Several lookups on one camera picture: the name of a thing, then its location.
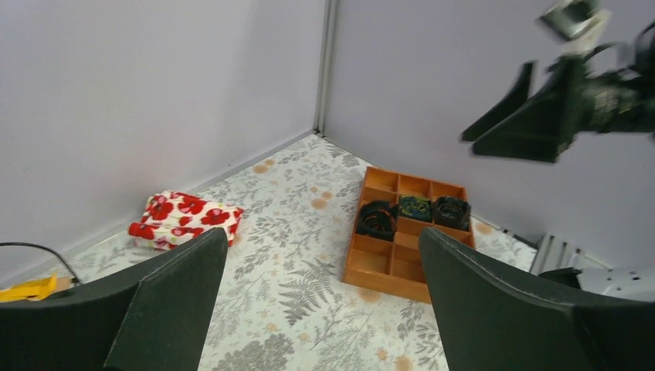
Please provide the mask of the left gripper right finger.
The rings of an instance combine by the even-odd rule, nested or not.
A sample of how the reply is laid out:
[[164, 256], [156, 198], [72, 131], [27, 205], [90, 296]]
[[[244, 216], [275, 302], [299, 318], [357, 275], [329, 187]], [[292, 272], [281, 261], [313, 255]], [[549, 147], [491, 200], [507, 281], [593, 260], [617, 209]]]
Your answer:
[[583, 291], [436, 228], [419, 252], [451, 370], [652, 370], [654, 305]]

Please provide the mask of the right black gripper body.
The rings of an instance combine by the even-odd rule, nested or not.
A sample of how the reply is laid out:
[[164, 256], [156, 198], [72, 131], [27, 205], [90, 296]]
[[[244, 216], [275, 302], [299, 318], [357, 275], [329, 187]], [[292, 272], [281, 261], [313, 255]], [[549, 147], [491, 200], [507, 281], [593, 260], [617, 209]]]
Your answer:
[[[616, 68], [593, 75], [589, 61], [616, 49]], [[654, 23], [632, 43], [603, 43], [583, 57], [585, 110], [579, 131], [654, 135]]]

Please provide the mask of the yellow m&m bag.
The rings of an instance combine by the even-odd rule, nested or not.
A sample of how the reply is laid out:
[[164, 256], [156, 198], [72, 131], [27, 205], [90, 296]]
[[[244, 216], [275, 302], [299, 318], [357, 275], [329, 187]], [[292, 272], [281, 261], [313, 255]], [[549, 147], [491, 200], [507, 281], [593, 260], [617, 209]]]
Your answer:
[[50, 296], [56, 289], [57, 276], [26, 281], [7, 289], [1, 290], [1, 302], [21, 300], [42, 300]]

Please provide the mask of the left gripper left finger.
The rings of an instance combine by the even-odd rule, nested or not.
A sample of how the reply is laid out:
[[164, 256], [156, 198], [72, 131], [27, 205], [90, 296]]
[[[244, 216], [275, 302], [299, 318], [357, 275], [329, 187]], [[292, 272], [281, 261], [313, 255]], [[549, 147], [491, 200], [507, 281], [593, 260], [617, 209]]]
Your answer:
[[173, 250], [41, 301], [1, 306], [3, 370], [195, 370], [228, 239], [210, 229]]

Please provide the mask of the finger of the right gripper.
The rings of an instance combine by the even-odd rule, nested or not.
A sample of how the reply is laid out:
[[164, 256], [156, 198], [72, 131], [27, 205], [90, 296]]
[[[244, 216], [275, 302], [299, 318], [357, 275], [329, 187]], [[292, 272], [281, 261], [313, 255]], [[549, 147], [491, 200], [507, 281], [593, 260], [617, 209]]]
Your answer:
[[535, 61], [523, 63], [510, 90], [488, 112], [466, 128], [460, 140], [475, 142], [525, 104], [530, 97], [534, 68]]
[[582, 59], [559, 59], [546, 83], [510, 117], [475, 142], [473, 155], [555, 163], [579, 132], [584, 103]]

